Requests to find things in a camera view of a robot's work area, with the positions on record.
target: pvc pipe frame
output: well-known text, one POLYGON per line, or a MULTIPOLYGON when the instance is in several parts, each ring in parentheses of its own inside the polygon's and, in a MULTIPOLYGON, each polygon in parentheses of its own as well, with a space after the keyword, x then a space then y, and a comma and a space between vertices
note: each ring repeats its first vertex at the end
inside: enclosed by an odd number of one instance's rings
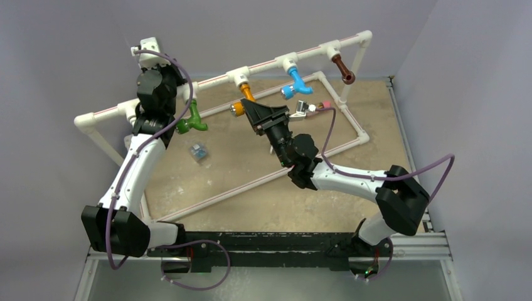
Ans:
MULTIPOLYGON (((288 53, 283 56, 278 56, 274 60, 266 61, 264 63, 256 64, 250 67, 247 67, 247 66, 240 67, 235 70, 238 70, 240 73, 248 73, 246 75, 249 76, 251 74, 264 72, 264 71, 271 70, 274 68, 283 68, 282 64, 286 58, 290 58, 294 61, 299 61, 304 58, 310 58, 310 57, 317 56, 317 55, 327 55, 327 50, 330 48, 340 49, 345 46, 351 46, 351 45, 358 44, 359 50, 356 52, 356 55, 354 57, 353 64, 351 67, 351 71, 356 76, 358 69, 360 67, 360 63, 362 62, 362 58, 364 57, 366 48, 369 46, 371 42, 372 36, 373 34, 371 33, 371 31, 366 30, 354 36, 350 36, 348 38, 330 41, 327 43, 320 44, 317 47, 309 48, 307 50, 299 51, 297 53, 294 53, 294 52, 288 53)), ((230 75, 232 73, 234 72, 229 71, 226 74, 220 75, 218 77, 210 78, 208 80, 203 80, 201 82, 194 82, 193 85, 194 85, 194 88, 196 89, 194 92, 199 92, 202 90, 206 90, 206 89, 221 85, 223 83, 231 82, 232 78, 230 75)), ((334 102, 339 107, 340 111, 346 116, 347 120, 353 126, 353 128, 355 129, 358 135, 356 139, 350 142, 347 142, 333 149, 327 150, 326 154, 328 156, 333 156, 340 152, 346 151, 354 146, 361 145, 369 141, 370 140, 369 135, 362 129, 362 126, 360 126, 360 124, 356 121, 355 117, 349 111, 349 108, 346 105, 347 97, 351 90, 351 86, 344 85, 341 96, 339 96, 336 93, 336 91, 333 89, 333 86, 331 86, 331 84, 329 83, 329 81, 327 80, 323 72, 318 71, 303 78, 304 82, 309 82, 312 80, 319 80, 325 86, 326 90, 329 92, 329 94, 331 94, 332 98, 334 99, 334 102)), ((279 85, 277 87, 269 88, 267 90, 255 93, 253 94, 253 96, 255 97, 255 99, 258 100, 259 98, 275 94, 279 92, 279 89, 281 87, 290 85, 292 83, 293 82, 289 82, 283 85, 279 85)), ((179 89, 179 91, 181 92, 182 95, 186 96, 188 94, 187 89, 179 89)), ((203 117, 208 117, 210 115, 220 113, 225 110, 229 110, 230 105, 237 101, 239 101, 239 99, 224 103, 223 105, 219 105, 217 107, 213 107, 205 111, 202 111, 199 113, 199 115, 203 118, 203 117)), ((114 118, 116 116, 125 116, 126 119, 133 125, 136 121, 135 107, 137 106, 138 103, 139 103, 139 99, 136 98, 136 99, 128 100, 126 102, 119 103, 116 107, 108 108, 108 109, 105 109, 105 110, 102 110, 96 113, 91 112, 91 113, 79 115, 78 117, 74 119, 74 124, 80 129, 80 131, 82 131, 84 134, 87 134, 91 138, 91 140, 93 140, 116 164, 120 166, 122 165, 124 158, 122 158, 122 156, 120 156, 120 154, 98 132, 98 130, 96 129, 96 125, 99 122, 103 122, 105 120, 114 118)), ((171 213, 169 215, 163 216, 162 218, 157 219, 157 221, 174 221, 176 219, 182 218, 183 216, 189 215, 193 212, 199 211, 203 208, 216 204, 224 199, 228 199, 232 196, 248 191, 254 187, 273 181, 274 179, 277 179, 281 176, 288 174, 288 172, 289 172, 289 169, 280 169, 276 172, 268 174, 264 177, 260 177, 242 186, 233 188, 217 196, 213 196, 212 198, 205 199, 204 201, 199 202, 195 205, 181 209, 175 213, 171 213)), ((146 202, 146 194, 143 194, 142 199, 141 199, 141 218, 144 221, 151 220, 151 217, 149 215, 149 210, 147 207, 147 202, 146 202)))

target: brown floor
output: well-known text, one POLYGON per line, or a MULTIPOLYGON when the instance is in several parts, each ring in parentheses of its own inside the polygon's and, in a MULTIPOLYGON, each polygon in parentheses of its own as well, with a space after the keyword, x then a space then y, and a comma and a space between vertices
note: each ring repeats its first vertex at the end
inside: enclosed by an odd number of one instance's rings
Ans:
MULTIPOLYGON (((252 80, 253 92, 287 80, 252 80)), ((298 99, 309 103, 331 100, 318 81, 309 83, 312 95, 298 95, 286 102, 279 94, 261 98, 269 105, 285 105, 293 112, 298 99)), ((331 81, 340 93, 343 84, 331 81)), ((200 110, 240 98, 234 84, 226 84, 198 95, 200 110)), ((388 89, 384 82, 356 82, 348 99, 349 109, 369 133, 370 141, 332 157, 335 164, 360 169, 388 169, 392 164, 408 166, 403 141, 388 89)), ((309 133, 321 149, 329 129, 331 113, 320 113, 291 122, 294 135, 309 133)), ((209 131, 192 130, 174 135, 147 187, 150 214, 160 218, 206 198, 245 184, 280 169, 269 154, 266 136, 255 135, 245 116, 235 118, 222 112, 205 118, 209 131), (197 164, 188 148, 201 142, 209 157, 197 164)), ((343 114, 338 114, 329 148, 356 138, 343 114)), ((180 220, 188 230, 205 231, 354 231, 360 220, 377 212, 375 204, 333 191, 301 190, 287 176, 224 200, 180 220)))

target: green faucet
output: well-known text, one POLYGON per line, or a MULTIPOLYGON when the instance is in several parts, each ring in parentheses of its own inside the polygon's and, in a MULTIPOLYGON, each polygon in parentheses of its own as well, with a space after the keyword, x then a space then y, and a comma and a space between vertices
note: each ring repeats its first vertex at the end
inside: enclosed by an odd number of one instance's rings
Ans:
POLYGON ((187 133, 190 128, 196 129, 196 130, 208 130, 209 127, 207 124, 201 123, 201 117, 200 113, 198 112, 198 104, 196 103, 195 99, 192 99, 192 102, 190 103, 190 117, 188 119, 181 119, 176 124, 176 130, 179 134, 187 133))

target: wall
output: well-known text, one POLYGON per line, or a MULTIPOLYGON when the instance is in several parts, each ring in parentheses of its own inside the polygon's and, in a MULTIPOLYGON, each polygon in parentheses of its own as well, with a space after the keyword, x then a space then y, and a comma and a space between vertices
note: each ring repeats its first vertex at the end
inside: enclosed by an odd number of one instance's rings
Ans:
MULTIPOLYGON (((0 300, 72 300, 80 215, 117 166, 73 124, 134 96, 138 68, 98 1, 0 4, 0 300)), ((125 121, 106 131, 118 145, 125 121)))
MULTIPOLYGON (((359 75, 394 75, 436 0, 108 0, 126 40, 157 36, 164 51, 196 76, 215 76, 369 29, 371 51, 359 75)), ((355 48, 343 51, 351 64, 355 48)), ((306 73, 338 70, 326 59, 300 64, 306 73)), ((268 72, 268 75, 282 72, 268 72)))
POLYGON ((416 165, 457 156, 430 212, 465 300, 532 293, 531 30, 530 1, 439 0, 396 77, 416 165))

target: blue knob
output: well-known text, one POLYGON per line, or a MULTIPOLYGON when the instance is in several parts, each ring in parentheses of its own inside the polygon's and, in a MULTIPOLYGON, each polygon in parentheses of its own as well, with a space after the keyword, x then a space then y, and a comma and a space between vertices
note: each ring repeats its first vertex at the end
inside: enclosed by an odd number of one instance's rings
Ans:
POLYGON ((297 67, 291 67, 288 69, 288 74, 294 79, 294 84, 291 86, 284 86, 281 88, 281 93, 283 94, 283 98, 288 100, 296 93, 301 94, 312 94, 312 87, 305 86, 305 82, 303 82, 303 79, 299 76, 299 73, 297 72, 297 67))

